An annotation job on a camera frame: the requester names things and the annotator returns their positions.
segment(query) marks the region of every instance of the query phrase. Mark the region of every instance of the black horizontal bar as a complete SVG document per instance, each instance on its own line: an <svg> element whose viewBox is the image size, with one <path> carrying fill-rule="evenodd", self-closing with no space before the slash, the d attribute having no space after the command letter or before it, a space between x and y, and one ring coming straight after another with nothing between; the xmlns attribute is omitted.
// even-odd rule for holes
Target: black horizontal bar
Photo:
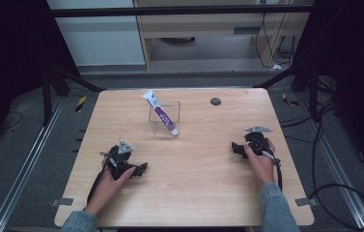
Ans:
<svg viewBox="0 0 364 232"><path fill-rule="evenodd" d="M129 16L129 15L210 15L210 14L256 14L256 13L307 13L323 10L327 5L234 5L189 7L144 7L69 9L50 11L26 11L25 14L50 15L54 17Z"/></svg>

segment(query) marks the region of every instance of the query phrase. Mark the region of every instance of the toothpaste tube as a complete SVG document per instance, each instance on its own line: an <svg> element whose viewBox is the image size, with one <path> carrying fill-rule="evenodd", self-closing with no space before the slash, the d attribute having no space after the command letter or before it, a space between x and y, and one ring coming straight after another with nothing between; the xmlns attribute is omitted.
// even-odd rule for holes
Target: toothpaste tube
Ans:
<svg viewBox="0 0 364 232"><path fill-rule="evenodd" d="M179 131L176 128L176 125L170 120L169 116L166 114L164 109L161 107L160 102L156 99L153 90L149 90L146 94L142 96L154 109L157 115L160 117L161 121L166 125L166 128L176 136Z"/></svg>

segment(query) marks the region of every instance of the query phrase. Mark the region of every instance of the floor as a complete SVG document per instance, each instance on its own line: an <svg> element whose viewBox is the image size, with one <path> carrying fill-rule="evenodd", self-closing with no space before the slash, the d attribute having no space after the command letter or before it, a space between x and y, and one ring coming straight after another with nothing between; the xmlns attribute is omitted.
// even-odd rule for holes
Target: floor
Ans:
<svg viewBox="0 0 364 232"><path fill-rule="evenodd" d="M285 56L285 52L290 50L288 44L291 43L283 42L281 55ZM275 57L283 62L289 60L280 57L279 53ZM287 67L288 64L283 65L282 70ZM249 37L196 38L195 42L187 42L186 39L156 40L148 70L84 74L83 77L108 89L251 87L281 71L263 66ZM334 85L330 77L322 79ZM296 120L284 121L305 118L308 114L308 109L303 106L307 105L308 90L292 93L291 81L292 78L288 77L268 89L282 127ZM58 230L53 223L57 207L52 206L52 202L63 195L81 138L98 98L98 93L92 93L76 83L69 81L69 86L71 90L67 98L52 95L54 105L60 105L60 116L55 119L50 132L45 134L46 142L41 146L36 145L39 134L43 132L43 111L39 107L42 105L41 89L16 98L0 130L0 208L9 199L10 189L15 189L14 180L21 177L18 175L21 168L27 166L27 160L33 164L26 169L27 175L22 178L24 182L20 188L10 193L15 199L9 201L10 213L4 216L6 231ZM299 106L283 101L283 92L299 102ZM87 100L81 112L77 113L74 109L83 95L87 96ZM328 100L330 96L320 93L320 102ZM312 143L317 124L307 121L294 127L283 127L306 192L313 191L311 163L314 160L317 166L315 178L319 186L339 181L350 182L364 193L364 162L359 160L357 148L336 110L325 113L322 127L324 134L317 149ZM32 158L30 155L35 146L39 155ZM314 150L317 151L315 157L311 156ZM329 155L331 153L336 154L336 159ZM346 180L340 177L339 170L346 173ZM330 212L356 226L350 203L344 201L348 195L350 192L335 189L323 192L322 199ZM313 212L316 222L301 228L302 231L350 231L329 217L321 206L313 207Z"/></svg>

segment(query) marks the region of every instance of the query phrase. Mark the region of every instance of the blue denim sleeve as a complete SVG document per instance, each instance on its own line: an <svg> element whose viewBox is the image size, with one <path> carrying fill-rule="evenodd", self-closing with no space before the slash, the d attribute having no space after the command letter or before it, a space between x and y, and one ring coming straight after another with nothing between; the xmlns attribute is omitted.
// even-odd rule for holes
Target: blue denim sleeve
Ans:
<svg viewBox="0 0 364 232"><path fill-rule="evenodd" d="M263 185L259 192L263 231L299 231L287 199L274 183Z"/></svg>
<svg viewBox="0 0 364 232"><path fill-rule="evenodd" d="M95 232L98 218L85 211L74 211L65 221L61 232Z"/></svg>

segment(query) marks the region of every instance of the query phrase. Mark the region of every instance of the person's right hand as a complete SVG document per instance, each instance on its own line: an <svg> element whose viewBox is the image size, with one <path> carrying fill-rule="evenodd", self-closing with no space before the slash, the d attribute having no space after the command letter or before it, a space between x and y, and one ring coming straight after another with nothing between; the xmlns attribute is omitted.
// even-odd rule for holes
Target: person's right hand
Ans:
<svg viewBox="0 0 364 232"><path fill-rule="evenodd" d="M267 139L269 149L275 152L275 147L272 145L271 140ZM272 160L266 156L257 156L248 144L244 144L244 151L248 156L251 170L257 178L257 185L259 189L266 183L274 183Z"/></svg>

